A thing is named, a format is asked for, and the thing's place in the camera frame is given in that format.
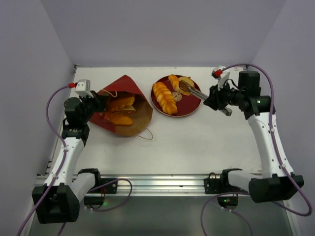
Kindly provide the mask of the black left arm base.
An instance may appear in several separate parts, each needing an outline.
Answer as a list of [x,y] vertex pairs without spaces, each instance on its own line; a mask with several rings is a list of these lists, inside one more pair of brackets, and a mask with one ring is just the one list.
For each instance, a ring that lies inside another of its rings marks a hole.
[[83,203],[85,207],[91,209],[100,209],[105,205],[106,195],[117,193],[118,182],[108,184],[106,186],[100,187],[96,190],[89,190],[88,193],[83,198]]

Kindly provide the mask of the round seeded bread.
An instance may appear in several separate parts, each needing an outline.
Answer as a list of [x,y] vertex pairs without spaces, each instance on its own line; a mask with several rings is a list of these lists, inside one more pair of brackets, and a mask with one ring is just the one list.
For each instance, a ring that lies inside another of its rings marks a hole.
[[190,77],[182,76],[179,78],[179,92],[185,96],[190,96],[190,87],[194,87],[194,82]]

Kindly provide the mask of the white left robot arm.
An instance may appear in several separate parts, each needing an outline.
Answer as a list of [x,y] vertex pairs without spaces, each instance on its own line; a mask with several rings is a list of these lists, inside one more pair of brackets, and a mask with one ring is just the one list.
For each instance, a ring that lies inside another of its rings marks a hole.
[[91,91],[64,102],[62,147],[44,184],[32,191],[41,224],[75,222],[85,194],[101,190],[98,169],[83,169],[76,179],[73,179],[73,174],[89,136],[88,121],[94,113],[105,111],[107,100],[108,96]]

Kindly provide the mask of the metal tongs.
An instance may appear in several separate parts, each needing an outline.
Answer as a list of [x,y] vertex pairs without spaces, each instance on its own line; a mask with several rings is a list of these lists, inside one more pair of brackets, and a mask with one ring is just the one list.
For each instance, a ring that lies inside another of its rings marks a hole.
[[[207,95],[205,95],[201,91],[197,90],[196,88],[190,87],[189,89],[190,89],[190,93],[193,96],[201,99],[202,101],[206,101],[209,98]],[[226,116],[231,116],[232,115],[232,110],[230,108],[223,108],[223,109],[217,109],[217,110],[219,110],[220,112],[222,112]]]

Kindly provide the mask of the red paper bag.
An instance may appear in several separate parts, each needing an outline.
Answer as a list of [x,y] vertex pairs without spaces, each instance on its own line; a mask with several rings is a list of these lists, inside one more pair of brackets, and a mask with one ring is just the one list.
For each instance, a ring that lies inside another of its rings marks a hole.
[[117,135],[131,137],[144,131],[153,109],[134,80],[123,75],[97,92],[108,99],[105,110],[96,112],[90,122]]

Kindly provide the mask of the long twisted glazed bread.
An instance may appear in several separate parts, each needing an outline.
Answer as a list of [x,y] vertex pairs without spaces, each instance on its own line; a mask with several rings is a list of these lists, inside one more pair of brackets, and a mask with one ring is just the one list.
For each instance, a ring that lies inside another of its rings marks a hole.
[[176,101],[163,82],[154,83],[152,86],[155,98],[158,104],[161,106],[164,113],[168,115],[174,115],[178,112]]

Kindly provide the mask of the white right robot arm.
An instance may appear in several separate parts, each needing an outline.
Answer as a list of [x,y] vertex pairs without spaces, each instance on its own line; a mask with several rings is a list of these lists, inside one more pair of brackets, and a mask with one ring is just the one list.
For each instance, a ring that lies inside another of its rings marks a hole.
[[218,80],[210,87],[204,105],[230,116],[227,105],[237,106],[244,113],[251,127],[261,160],[262,176],[257,177],[241,169],[223,170],[219,181],[221,191],[232,192],[236,187],[247,191],[255,203],[275,202],[290,199],[304,180],[296,175],[286,158],[277,130],[275,108],[270,96],[262,96],[260,74],[256,71],[241,71],[238,86],[228,84],[229,72],[213,71]]

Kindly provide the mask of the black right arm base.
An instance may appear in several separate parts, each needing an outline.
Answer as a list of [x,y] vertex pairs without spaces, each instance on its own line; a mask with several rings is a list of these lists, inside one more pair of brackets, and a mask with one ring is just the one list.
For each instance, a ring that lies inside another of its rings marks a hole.
[[[220,175],[216,175],[214,172],[203,179],[204,190],[206,194],[222,194],[228,192],[239,192],[240,189],[224,183],[223,178]],[[238,195],[232,194],[232,196],[222,195],[217,197],[217,202],[223,208],[235,209],[238,205]]]

